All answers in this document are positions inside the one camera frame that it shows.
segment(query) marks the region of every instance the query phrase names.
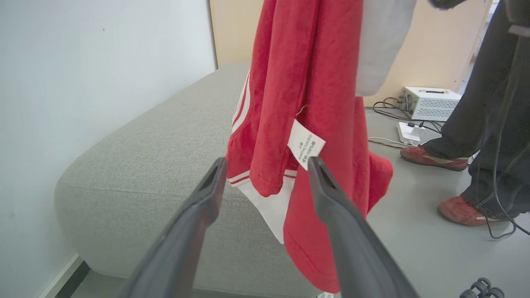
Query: white sleeve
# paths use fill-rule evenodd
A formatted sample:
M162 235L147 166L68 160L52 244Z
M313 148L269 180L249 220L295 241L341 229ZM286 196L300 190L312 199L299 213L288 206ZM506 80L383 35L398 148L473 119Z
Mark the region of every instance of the white sleeve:
M403 45L416 0L364 0L356 96L379 91Z

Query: white power adapter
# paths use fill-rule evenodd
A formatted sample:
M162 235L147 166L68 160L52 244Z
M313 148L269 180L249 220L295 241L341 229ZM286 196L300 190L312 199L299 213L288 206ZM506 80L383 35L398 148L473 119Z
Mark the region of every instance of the white power adapter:
M397 133L399 134L401 143L418 146L421 141L421 135L424 132L425 128L419 127L418 125L411 126L405 122L399 122L397 125Z

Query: clothing label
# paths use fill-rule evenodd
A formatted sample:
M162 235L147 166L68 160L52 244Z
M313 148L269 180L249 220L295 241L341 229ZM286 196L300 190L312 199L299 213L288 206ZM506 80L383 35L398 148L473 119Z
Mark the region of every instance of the clothing label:
M318 156L325 144L326 141L310 132L295 119L287 146L306 171L309 157Z

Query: white wall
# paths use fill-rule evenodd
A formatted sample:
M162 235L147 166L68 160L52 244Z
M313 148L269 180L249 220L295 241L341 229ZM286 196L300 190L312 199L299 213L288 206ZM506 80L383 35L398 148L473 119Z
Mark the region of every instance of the white wall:
M206 0L0 0L0 297L73 256L55 183L105 135L215 69Z

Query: gray sofa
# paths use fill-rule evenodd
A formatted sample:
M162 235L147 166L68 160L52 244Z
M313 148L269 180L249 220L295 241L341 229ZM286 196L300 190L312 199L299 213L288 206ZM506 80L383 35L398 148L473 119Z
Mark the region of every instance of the gray sofa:
M96 272L126 277L215 158L225 154L249 69L223 67L81 155L56 188L66 238ZM226 186L195 277L201 290L315 297L256 208Z

